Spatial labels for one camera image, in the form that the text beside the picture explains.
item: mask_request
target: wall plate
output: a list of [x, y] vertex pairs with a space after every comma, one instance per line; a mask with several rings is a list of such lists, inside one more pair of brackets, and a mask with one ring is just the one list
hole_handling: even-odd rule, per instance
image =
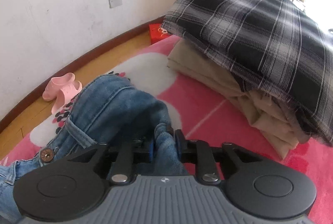
[[109, 0], [110, 9], [121, 6], [123, 4], [123, 0]]

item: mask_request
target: belt loop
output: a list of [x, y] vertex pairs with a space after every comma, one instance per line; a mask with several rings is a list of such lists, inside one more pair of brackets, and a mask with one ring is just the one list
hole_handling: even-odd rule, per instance
[[80, 144], [84, 149], [94, 144], [97, 144], [95, 140], [89, 137], [85, 132], [78, 128], [72, 121], [70, 116], [67, 117], [66, 126], [69, 134]]
[[8, 176], [6, 177], [6, 183], [10, 185], [14, 185], [16, 179], [16, 164], [18, 160], [15, 160], [10, 166], [8, 170]]

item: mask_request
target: bed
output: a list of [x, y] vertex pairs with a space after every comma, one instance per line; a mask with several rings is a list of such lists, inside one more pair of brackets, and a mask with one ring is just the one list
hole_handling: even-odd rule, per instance
[[[151, 45], [110, 71], [126, 76], [138, 89], [163, 101], [173, 128], [182, 129], [187, 139], [202, 139], [211, 146], [233, 142], [305, 173], [318, 191], [310, 219], [319, 224], [332, 223], [333, 148], [310, 139], [281, 161], [259, 130], [250, 127], [240, 111], [222, 95], [167, 67], [167, 56], [178, 40], [177, 36], [171, 36]], [[34, 128], [0, 164], [8, 166], [15, 160], [35, 156], [55, 137], [70, 108], [69, 104]]]

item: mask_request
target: folded clothes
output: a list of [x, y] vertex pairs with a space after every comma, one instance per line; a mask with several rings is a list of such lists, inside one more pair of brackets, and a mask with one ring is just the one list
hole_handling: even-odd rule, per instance
[[259, 129], [281, 158], [290, 149], [308, 140], [293, 113], [282, 101], [258, 90], [242, 91], [233, 75], [207, 56], [201, 54], [186, 40], [180, 40], [171, 51], [168, 66], [190, 76], [224, 95]]
[[333, 36], [290, 0], [177, 0], [162, 28], [291, 107], [302, 130], [333, 144]]
[[0, 216], [16, 223], [21, 215], [13, 198], [14, 183], [26, 173], [96, 143], [118, 146], [132, 139], [154, 138], [152, 164], [139, 164], [142, 175], [186, 175], [178, 159], [166, 105], [137, 90], [126, 78], [102, 75], [87, 85], [74, 101], [63, 128], [30, 160], [0, 166]]

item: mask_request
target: blue jeans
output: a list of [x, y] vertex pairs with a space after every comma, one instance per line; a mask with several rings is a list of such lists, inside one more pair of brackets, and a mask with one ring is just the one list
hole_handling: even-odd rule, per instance
[[[152, 95], [134, 88], [128, 79], [102, 75], [88, 84], [77, 96], [64, 127], [46, 146], [54, 153], [51, 163], [70, 153], [96, 143], [112, 146], [124, 140], [146, 137], [155, 140], [154, 161], [142, 165], [142, 175], [185, 175], [178, 159], [175, 142], [167, 132], [171, 124], [166, 105]], [[13, 199], [16, 180], [24, 174], [48, 165], [43, 162], [45, 148], [27, 161], [0, 166], [0, 215], [16, 222], [21, 214]]]

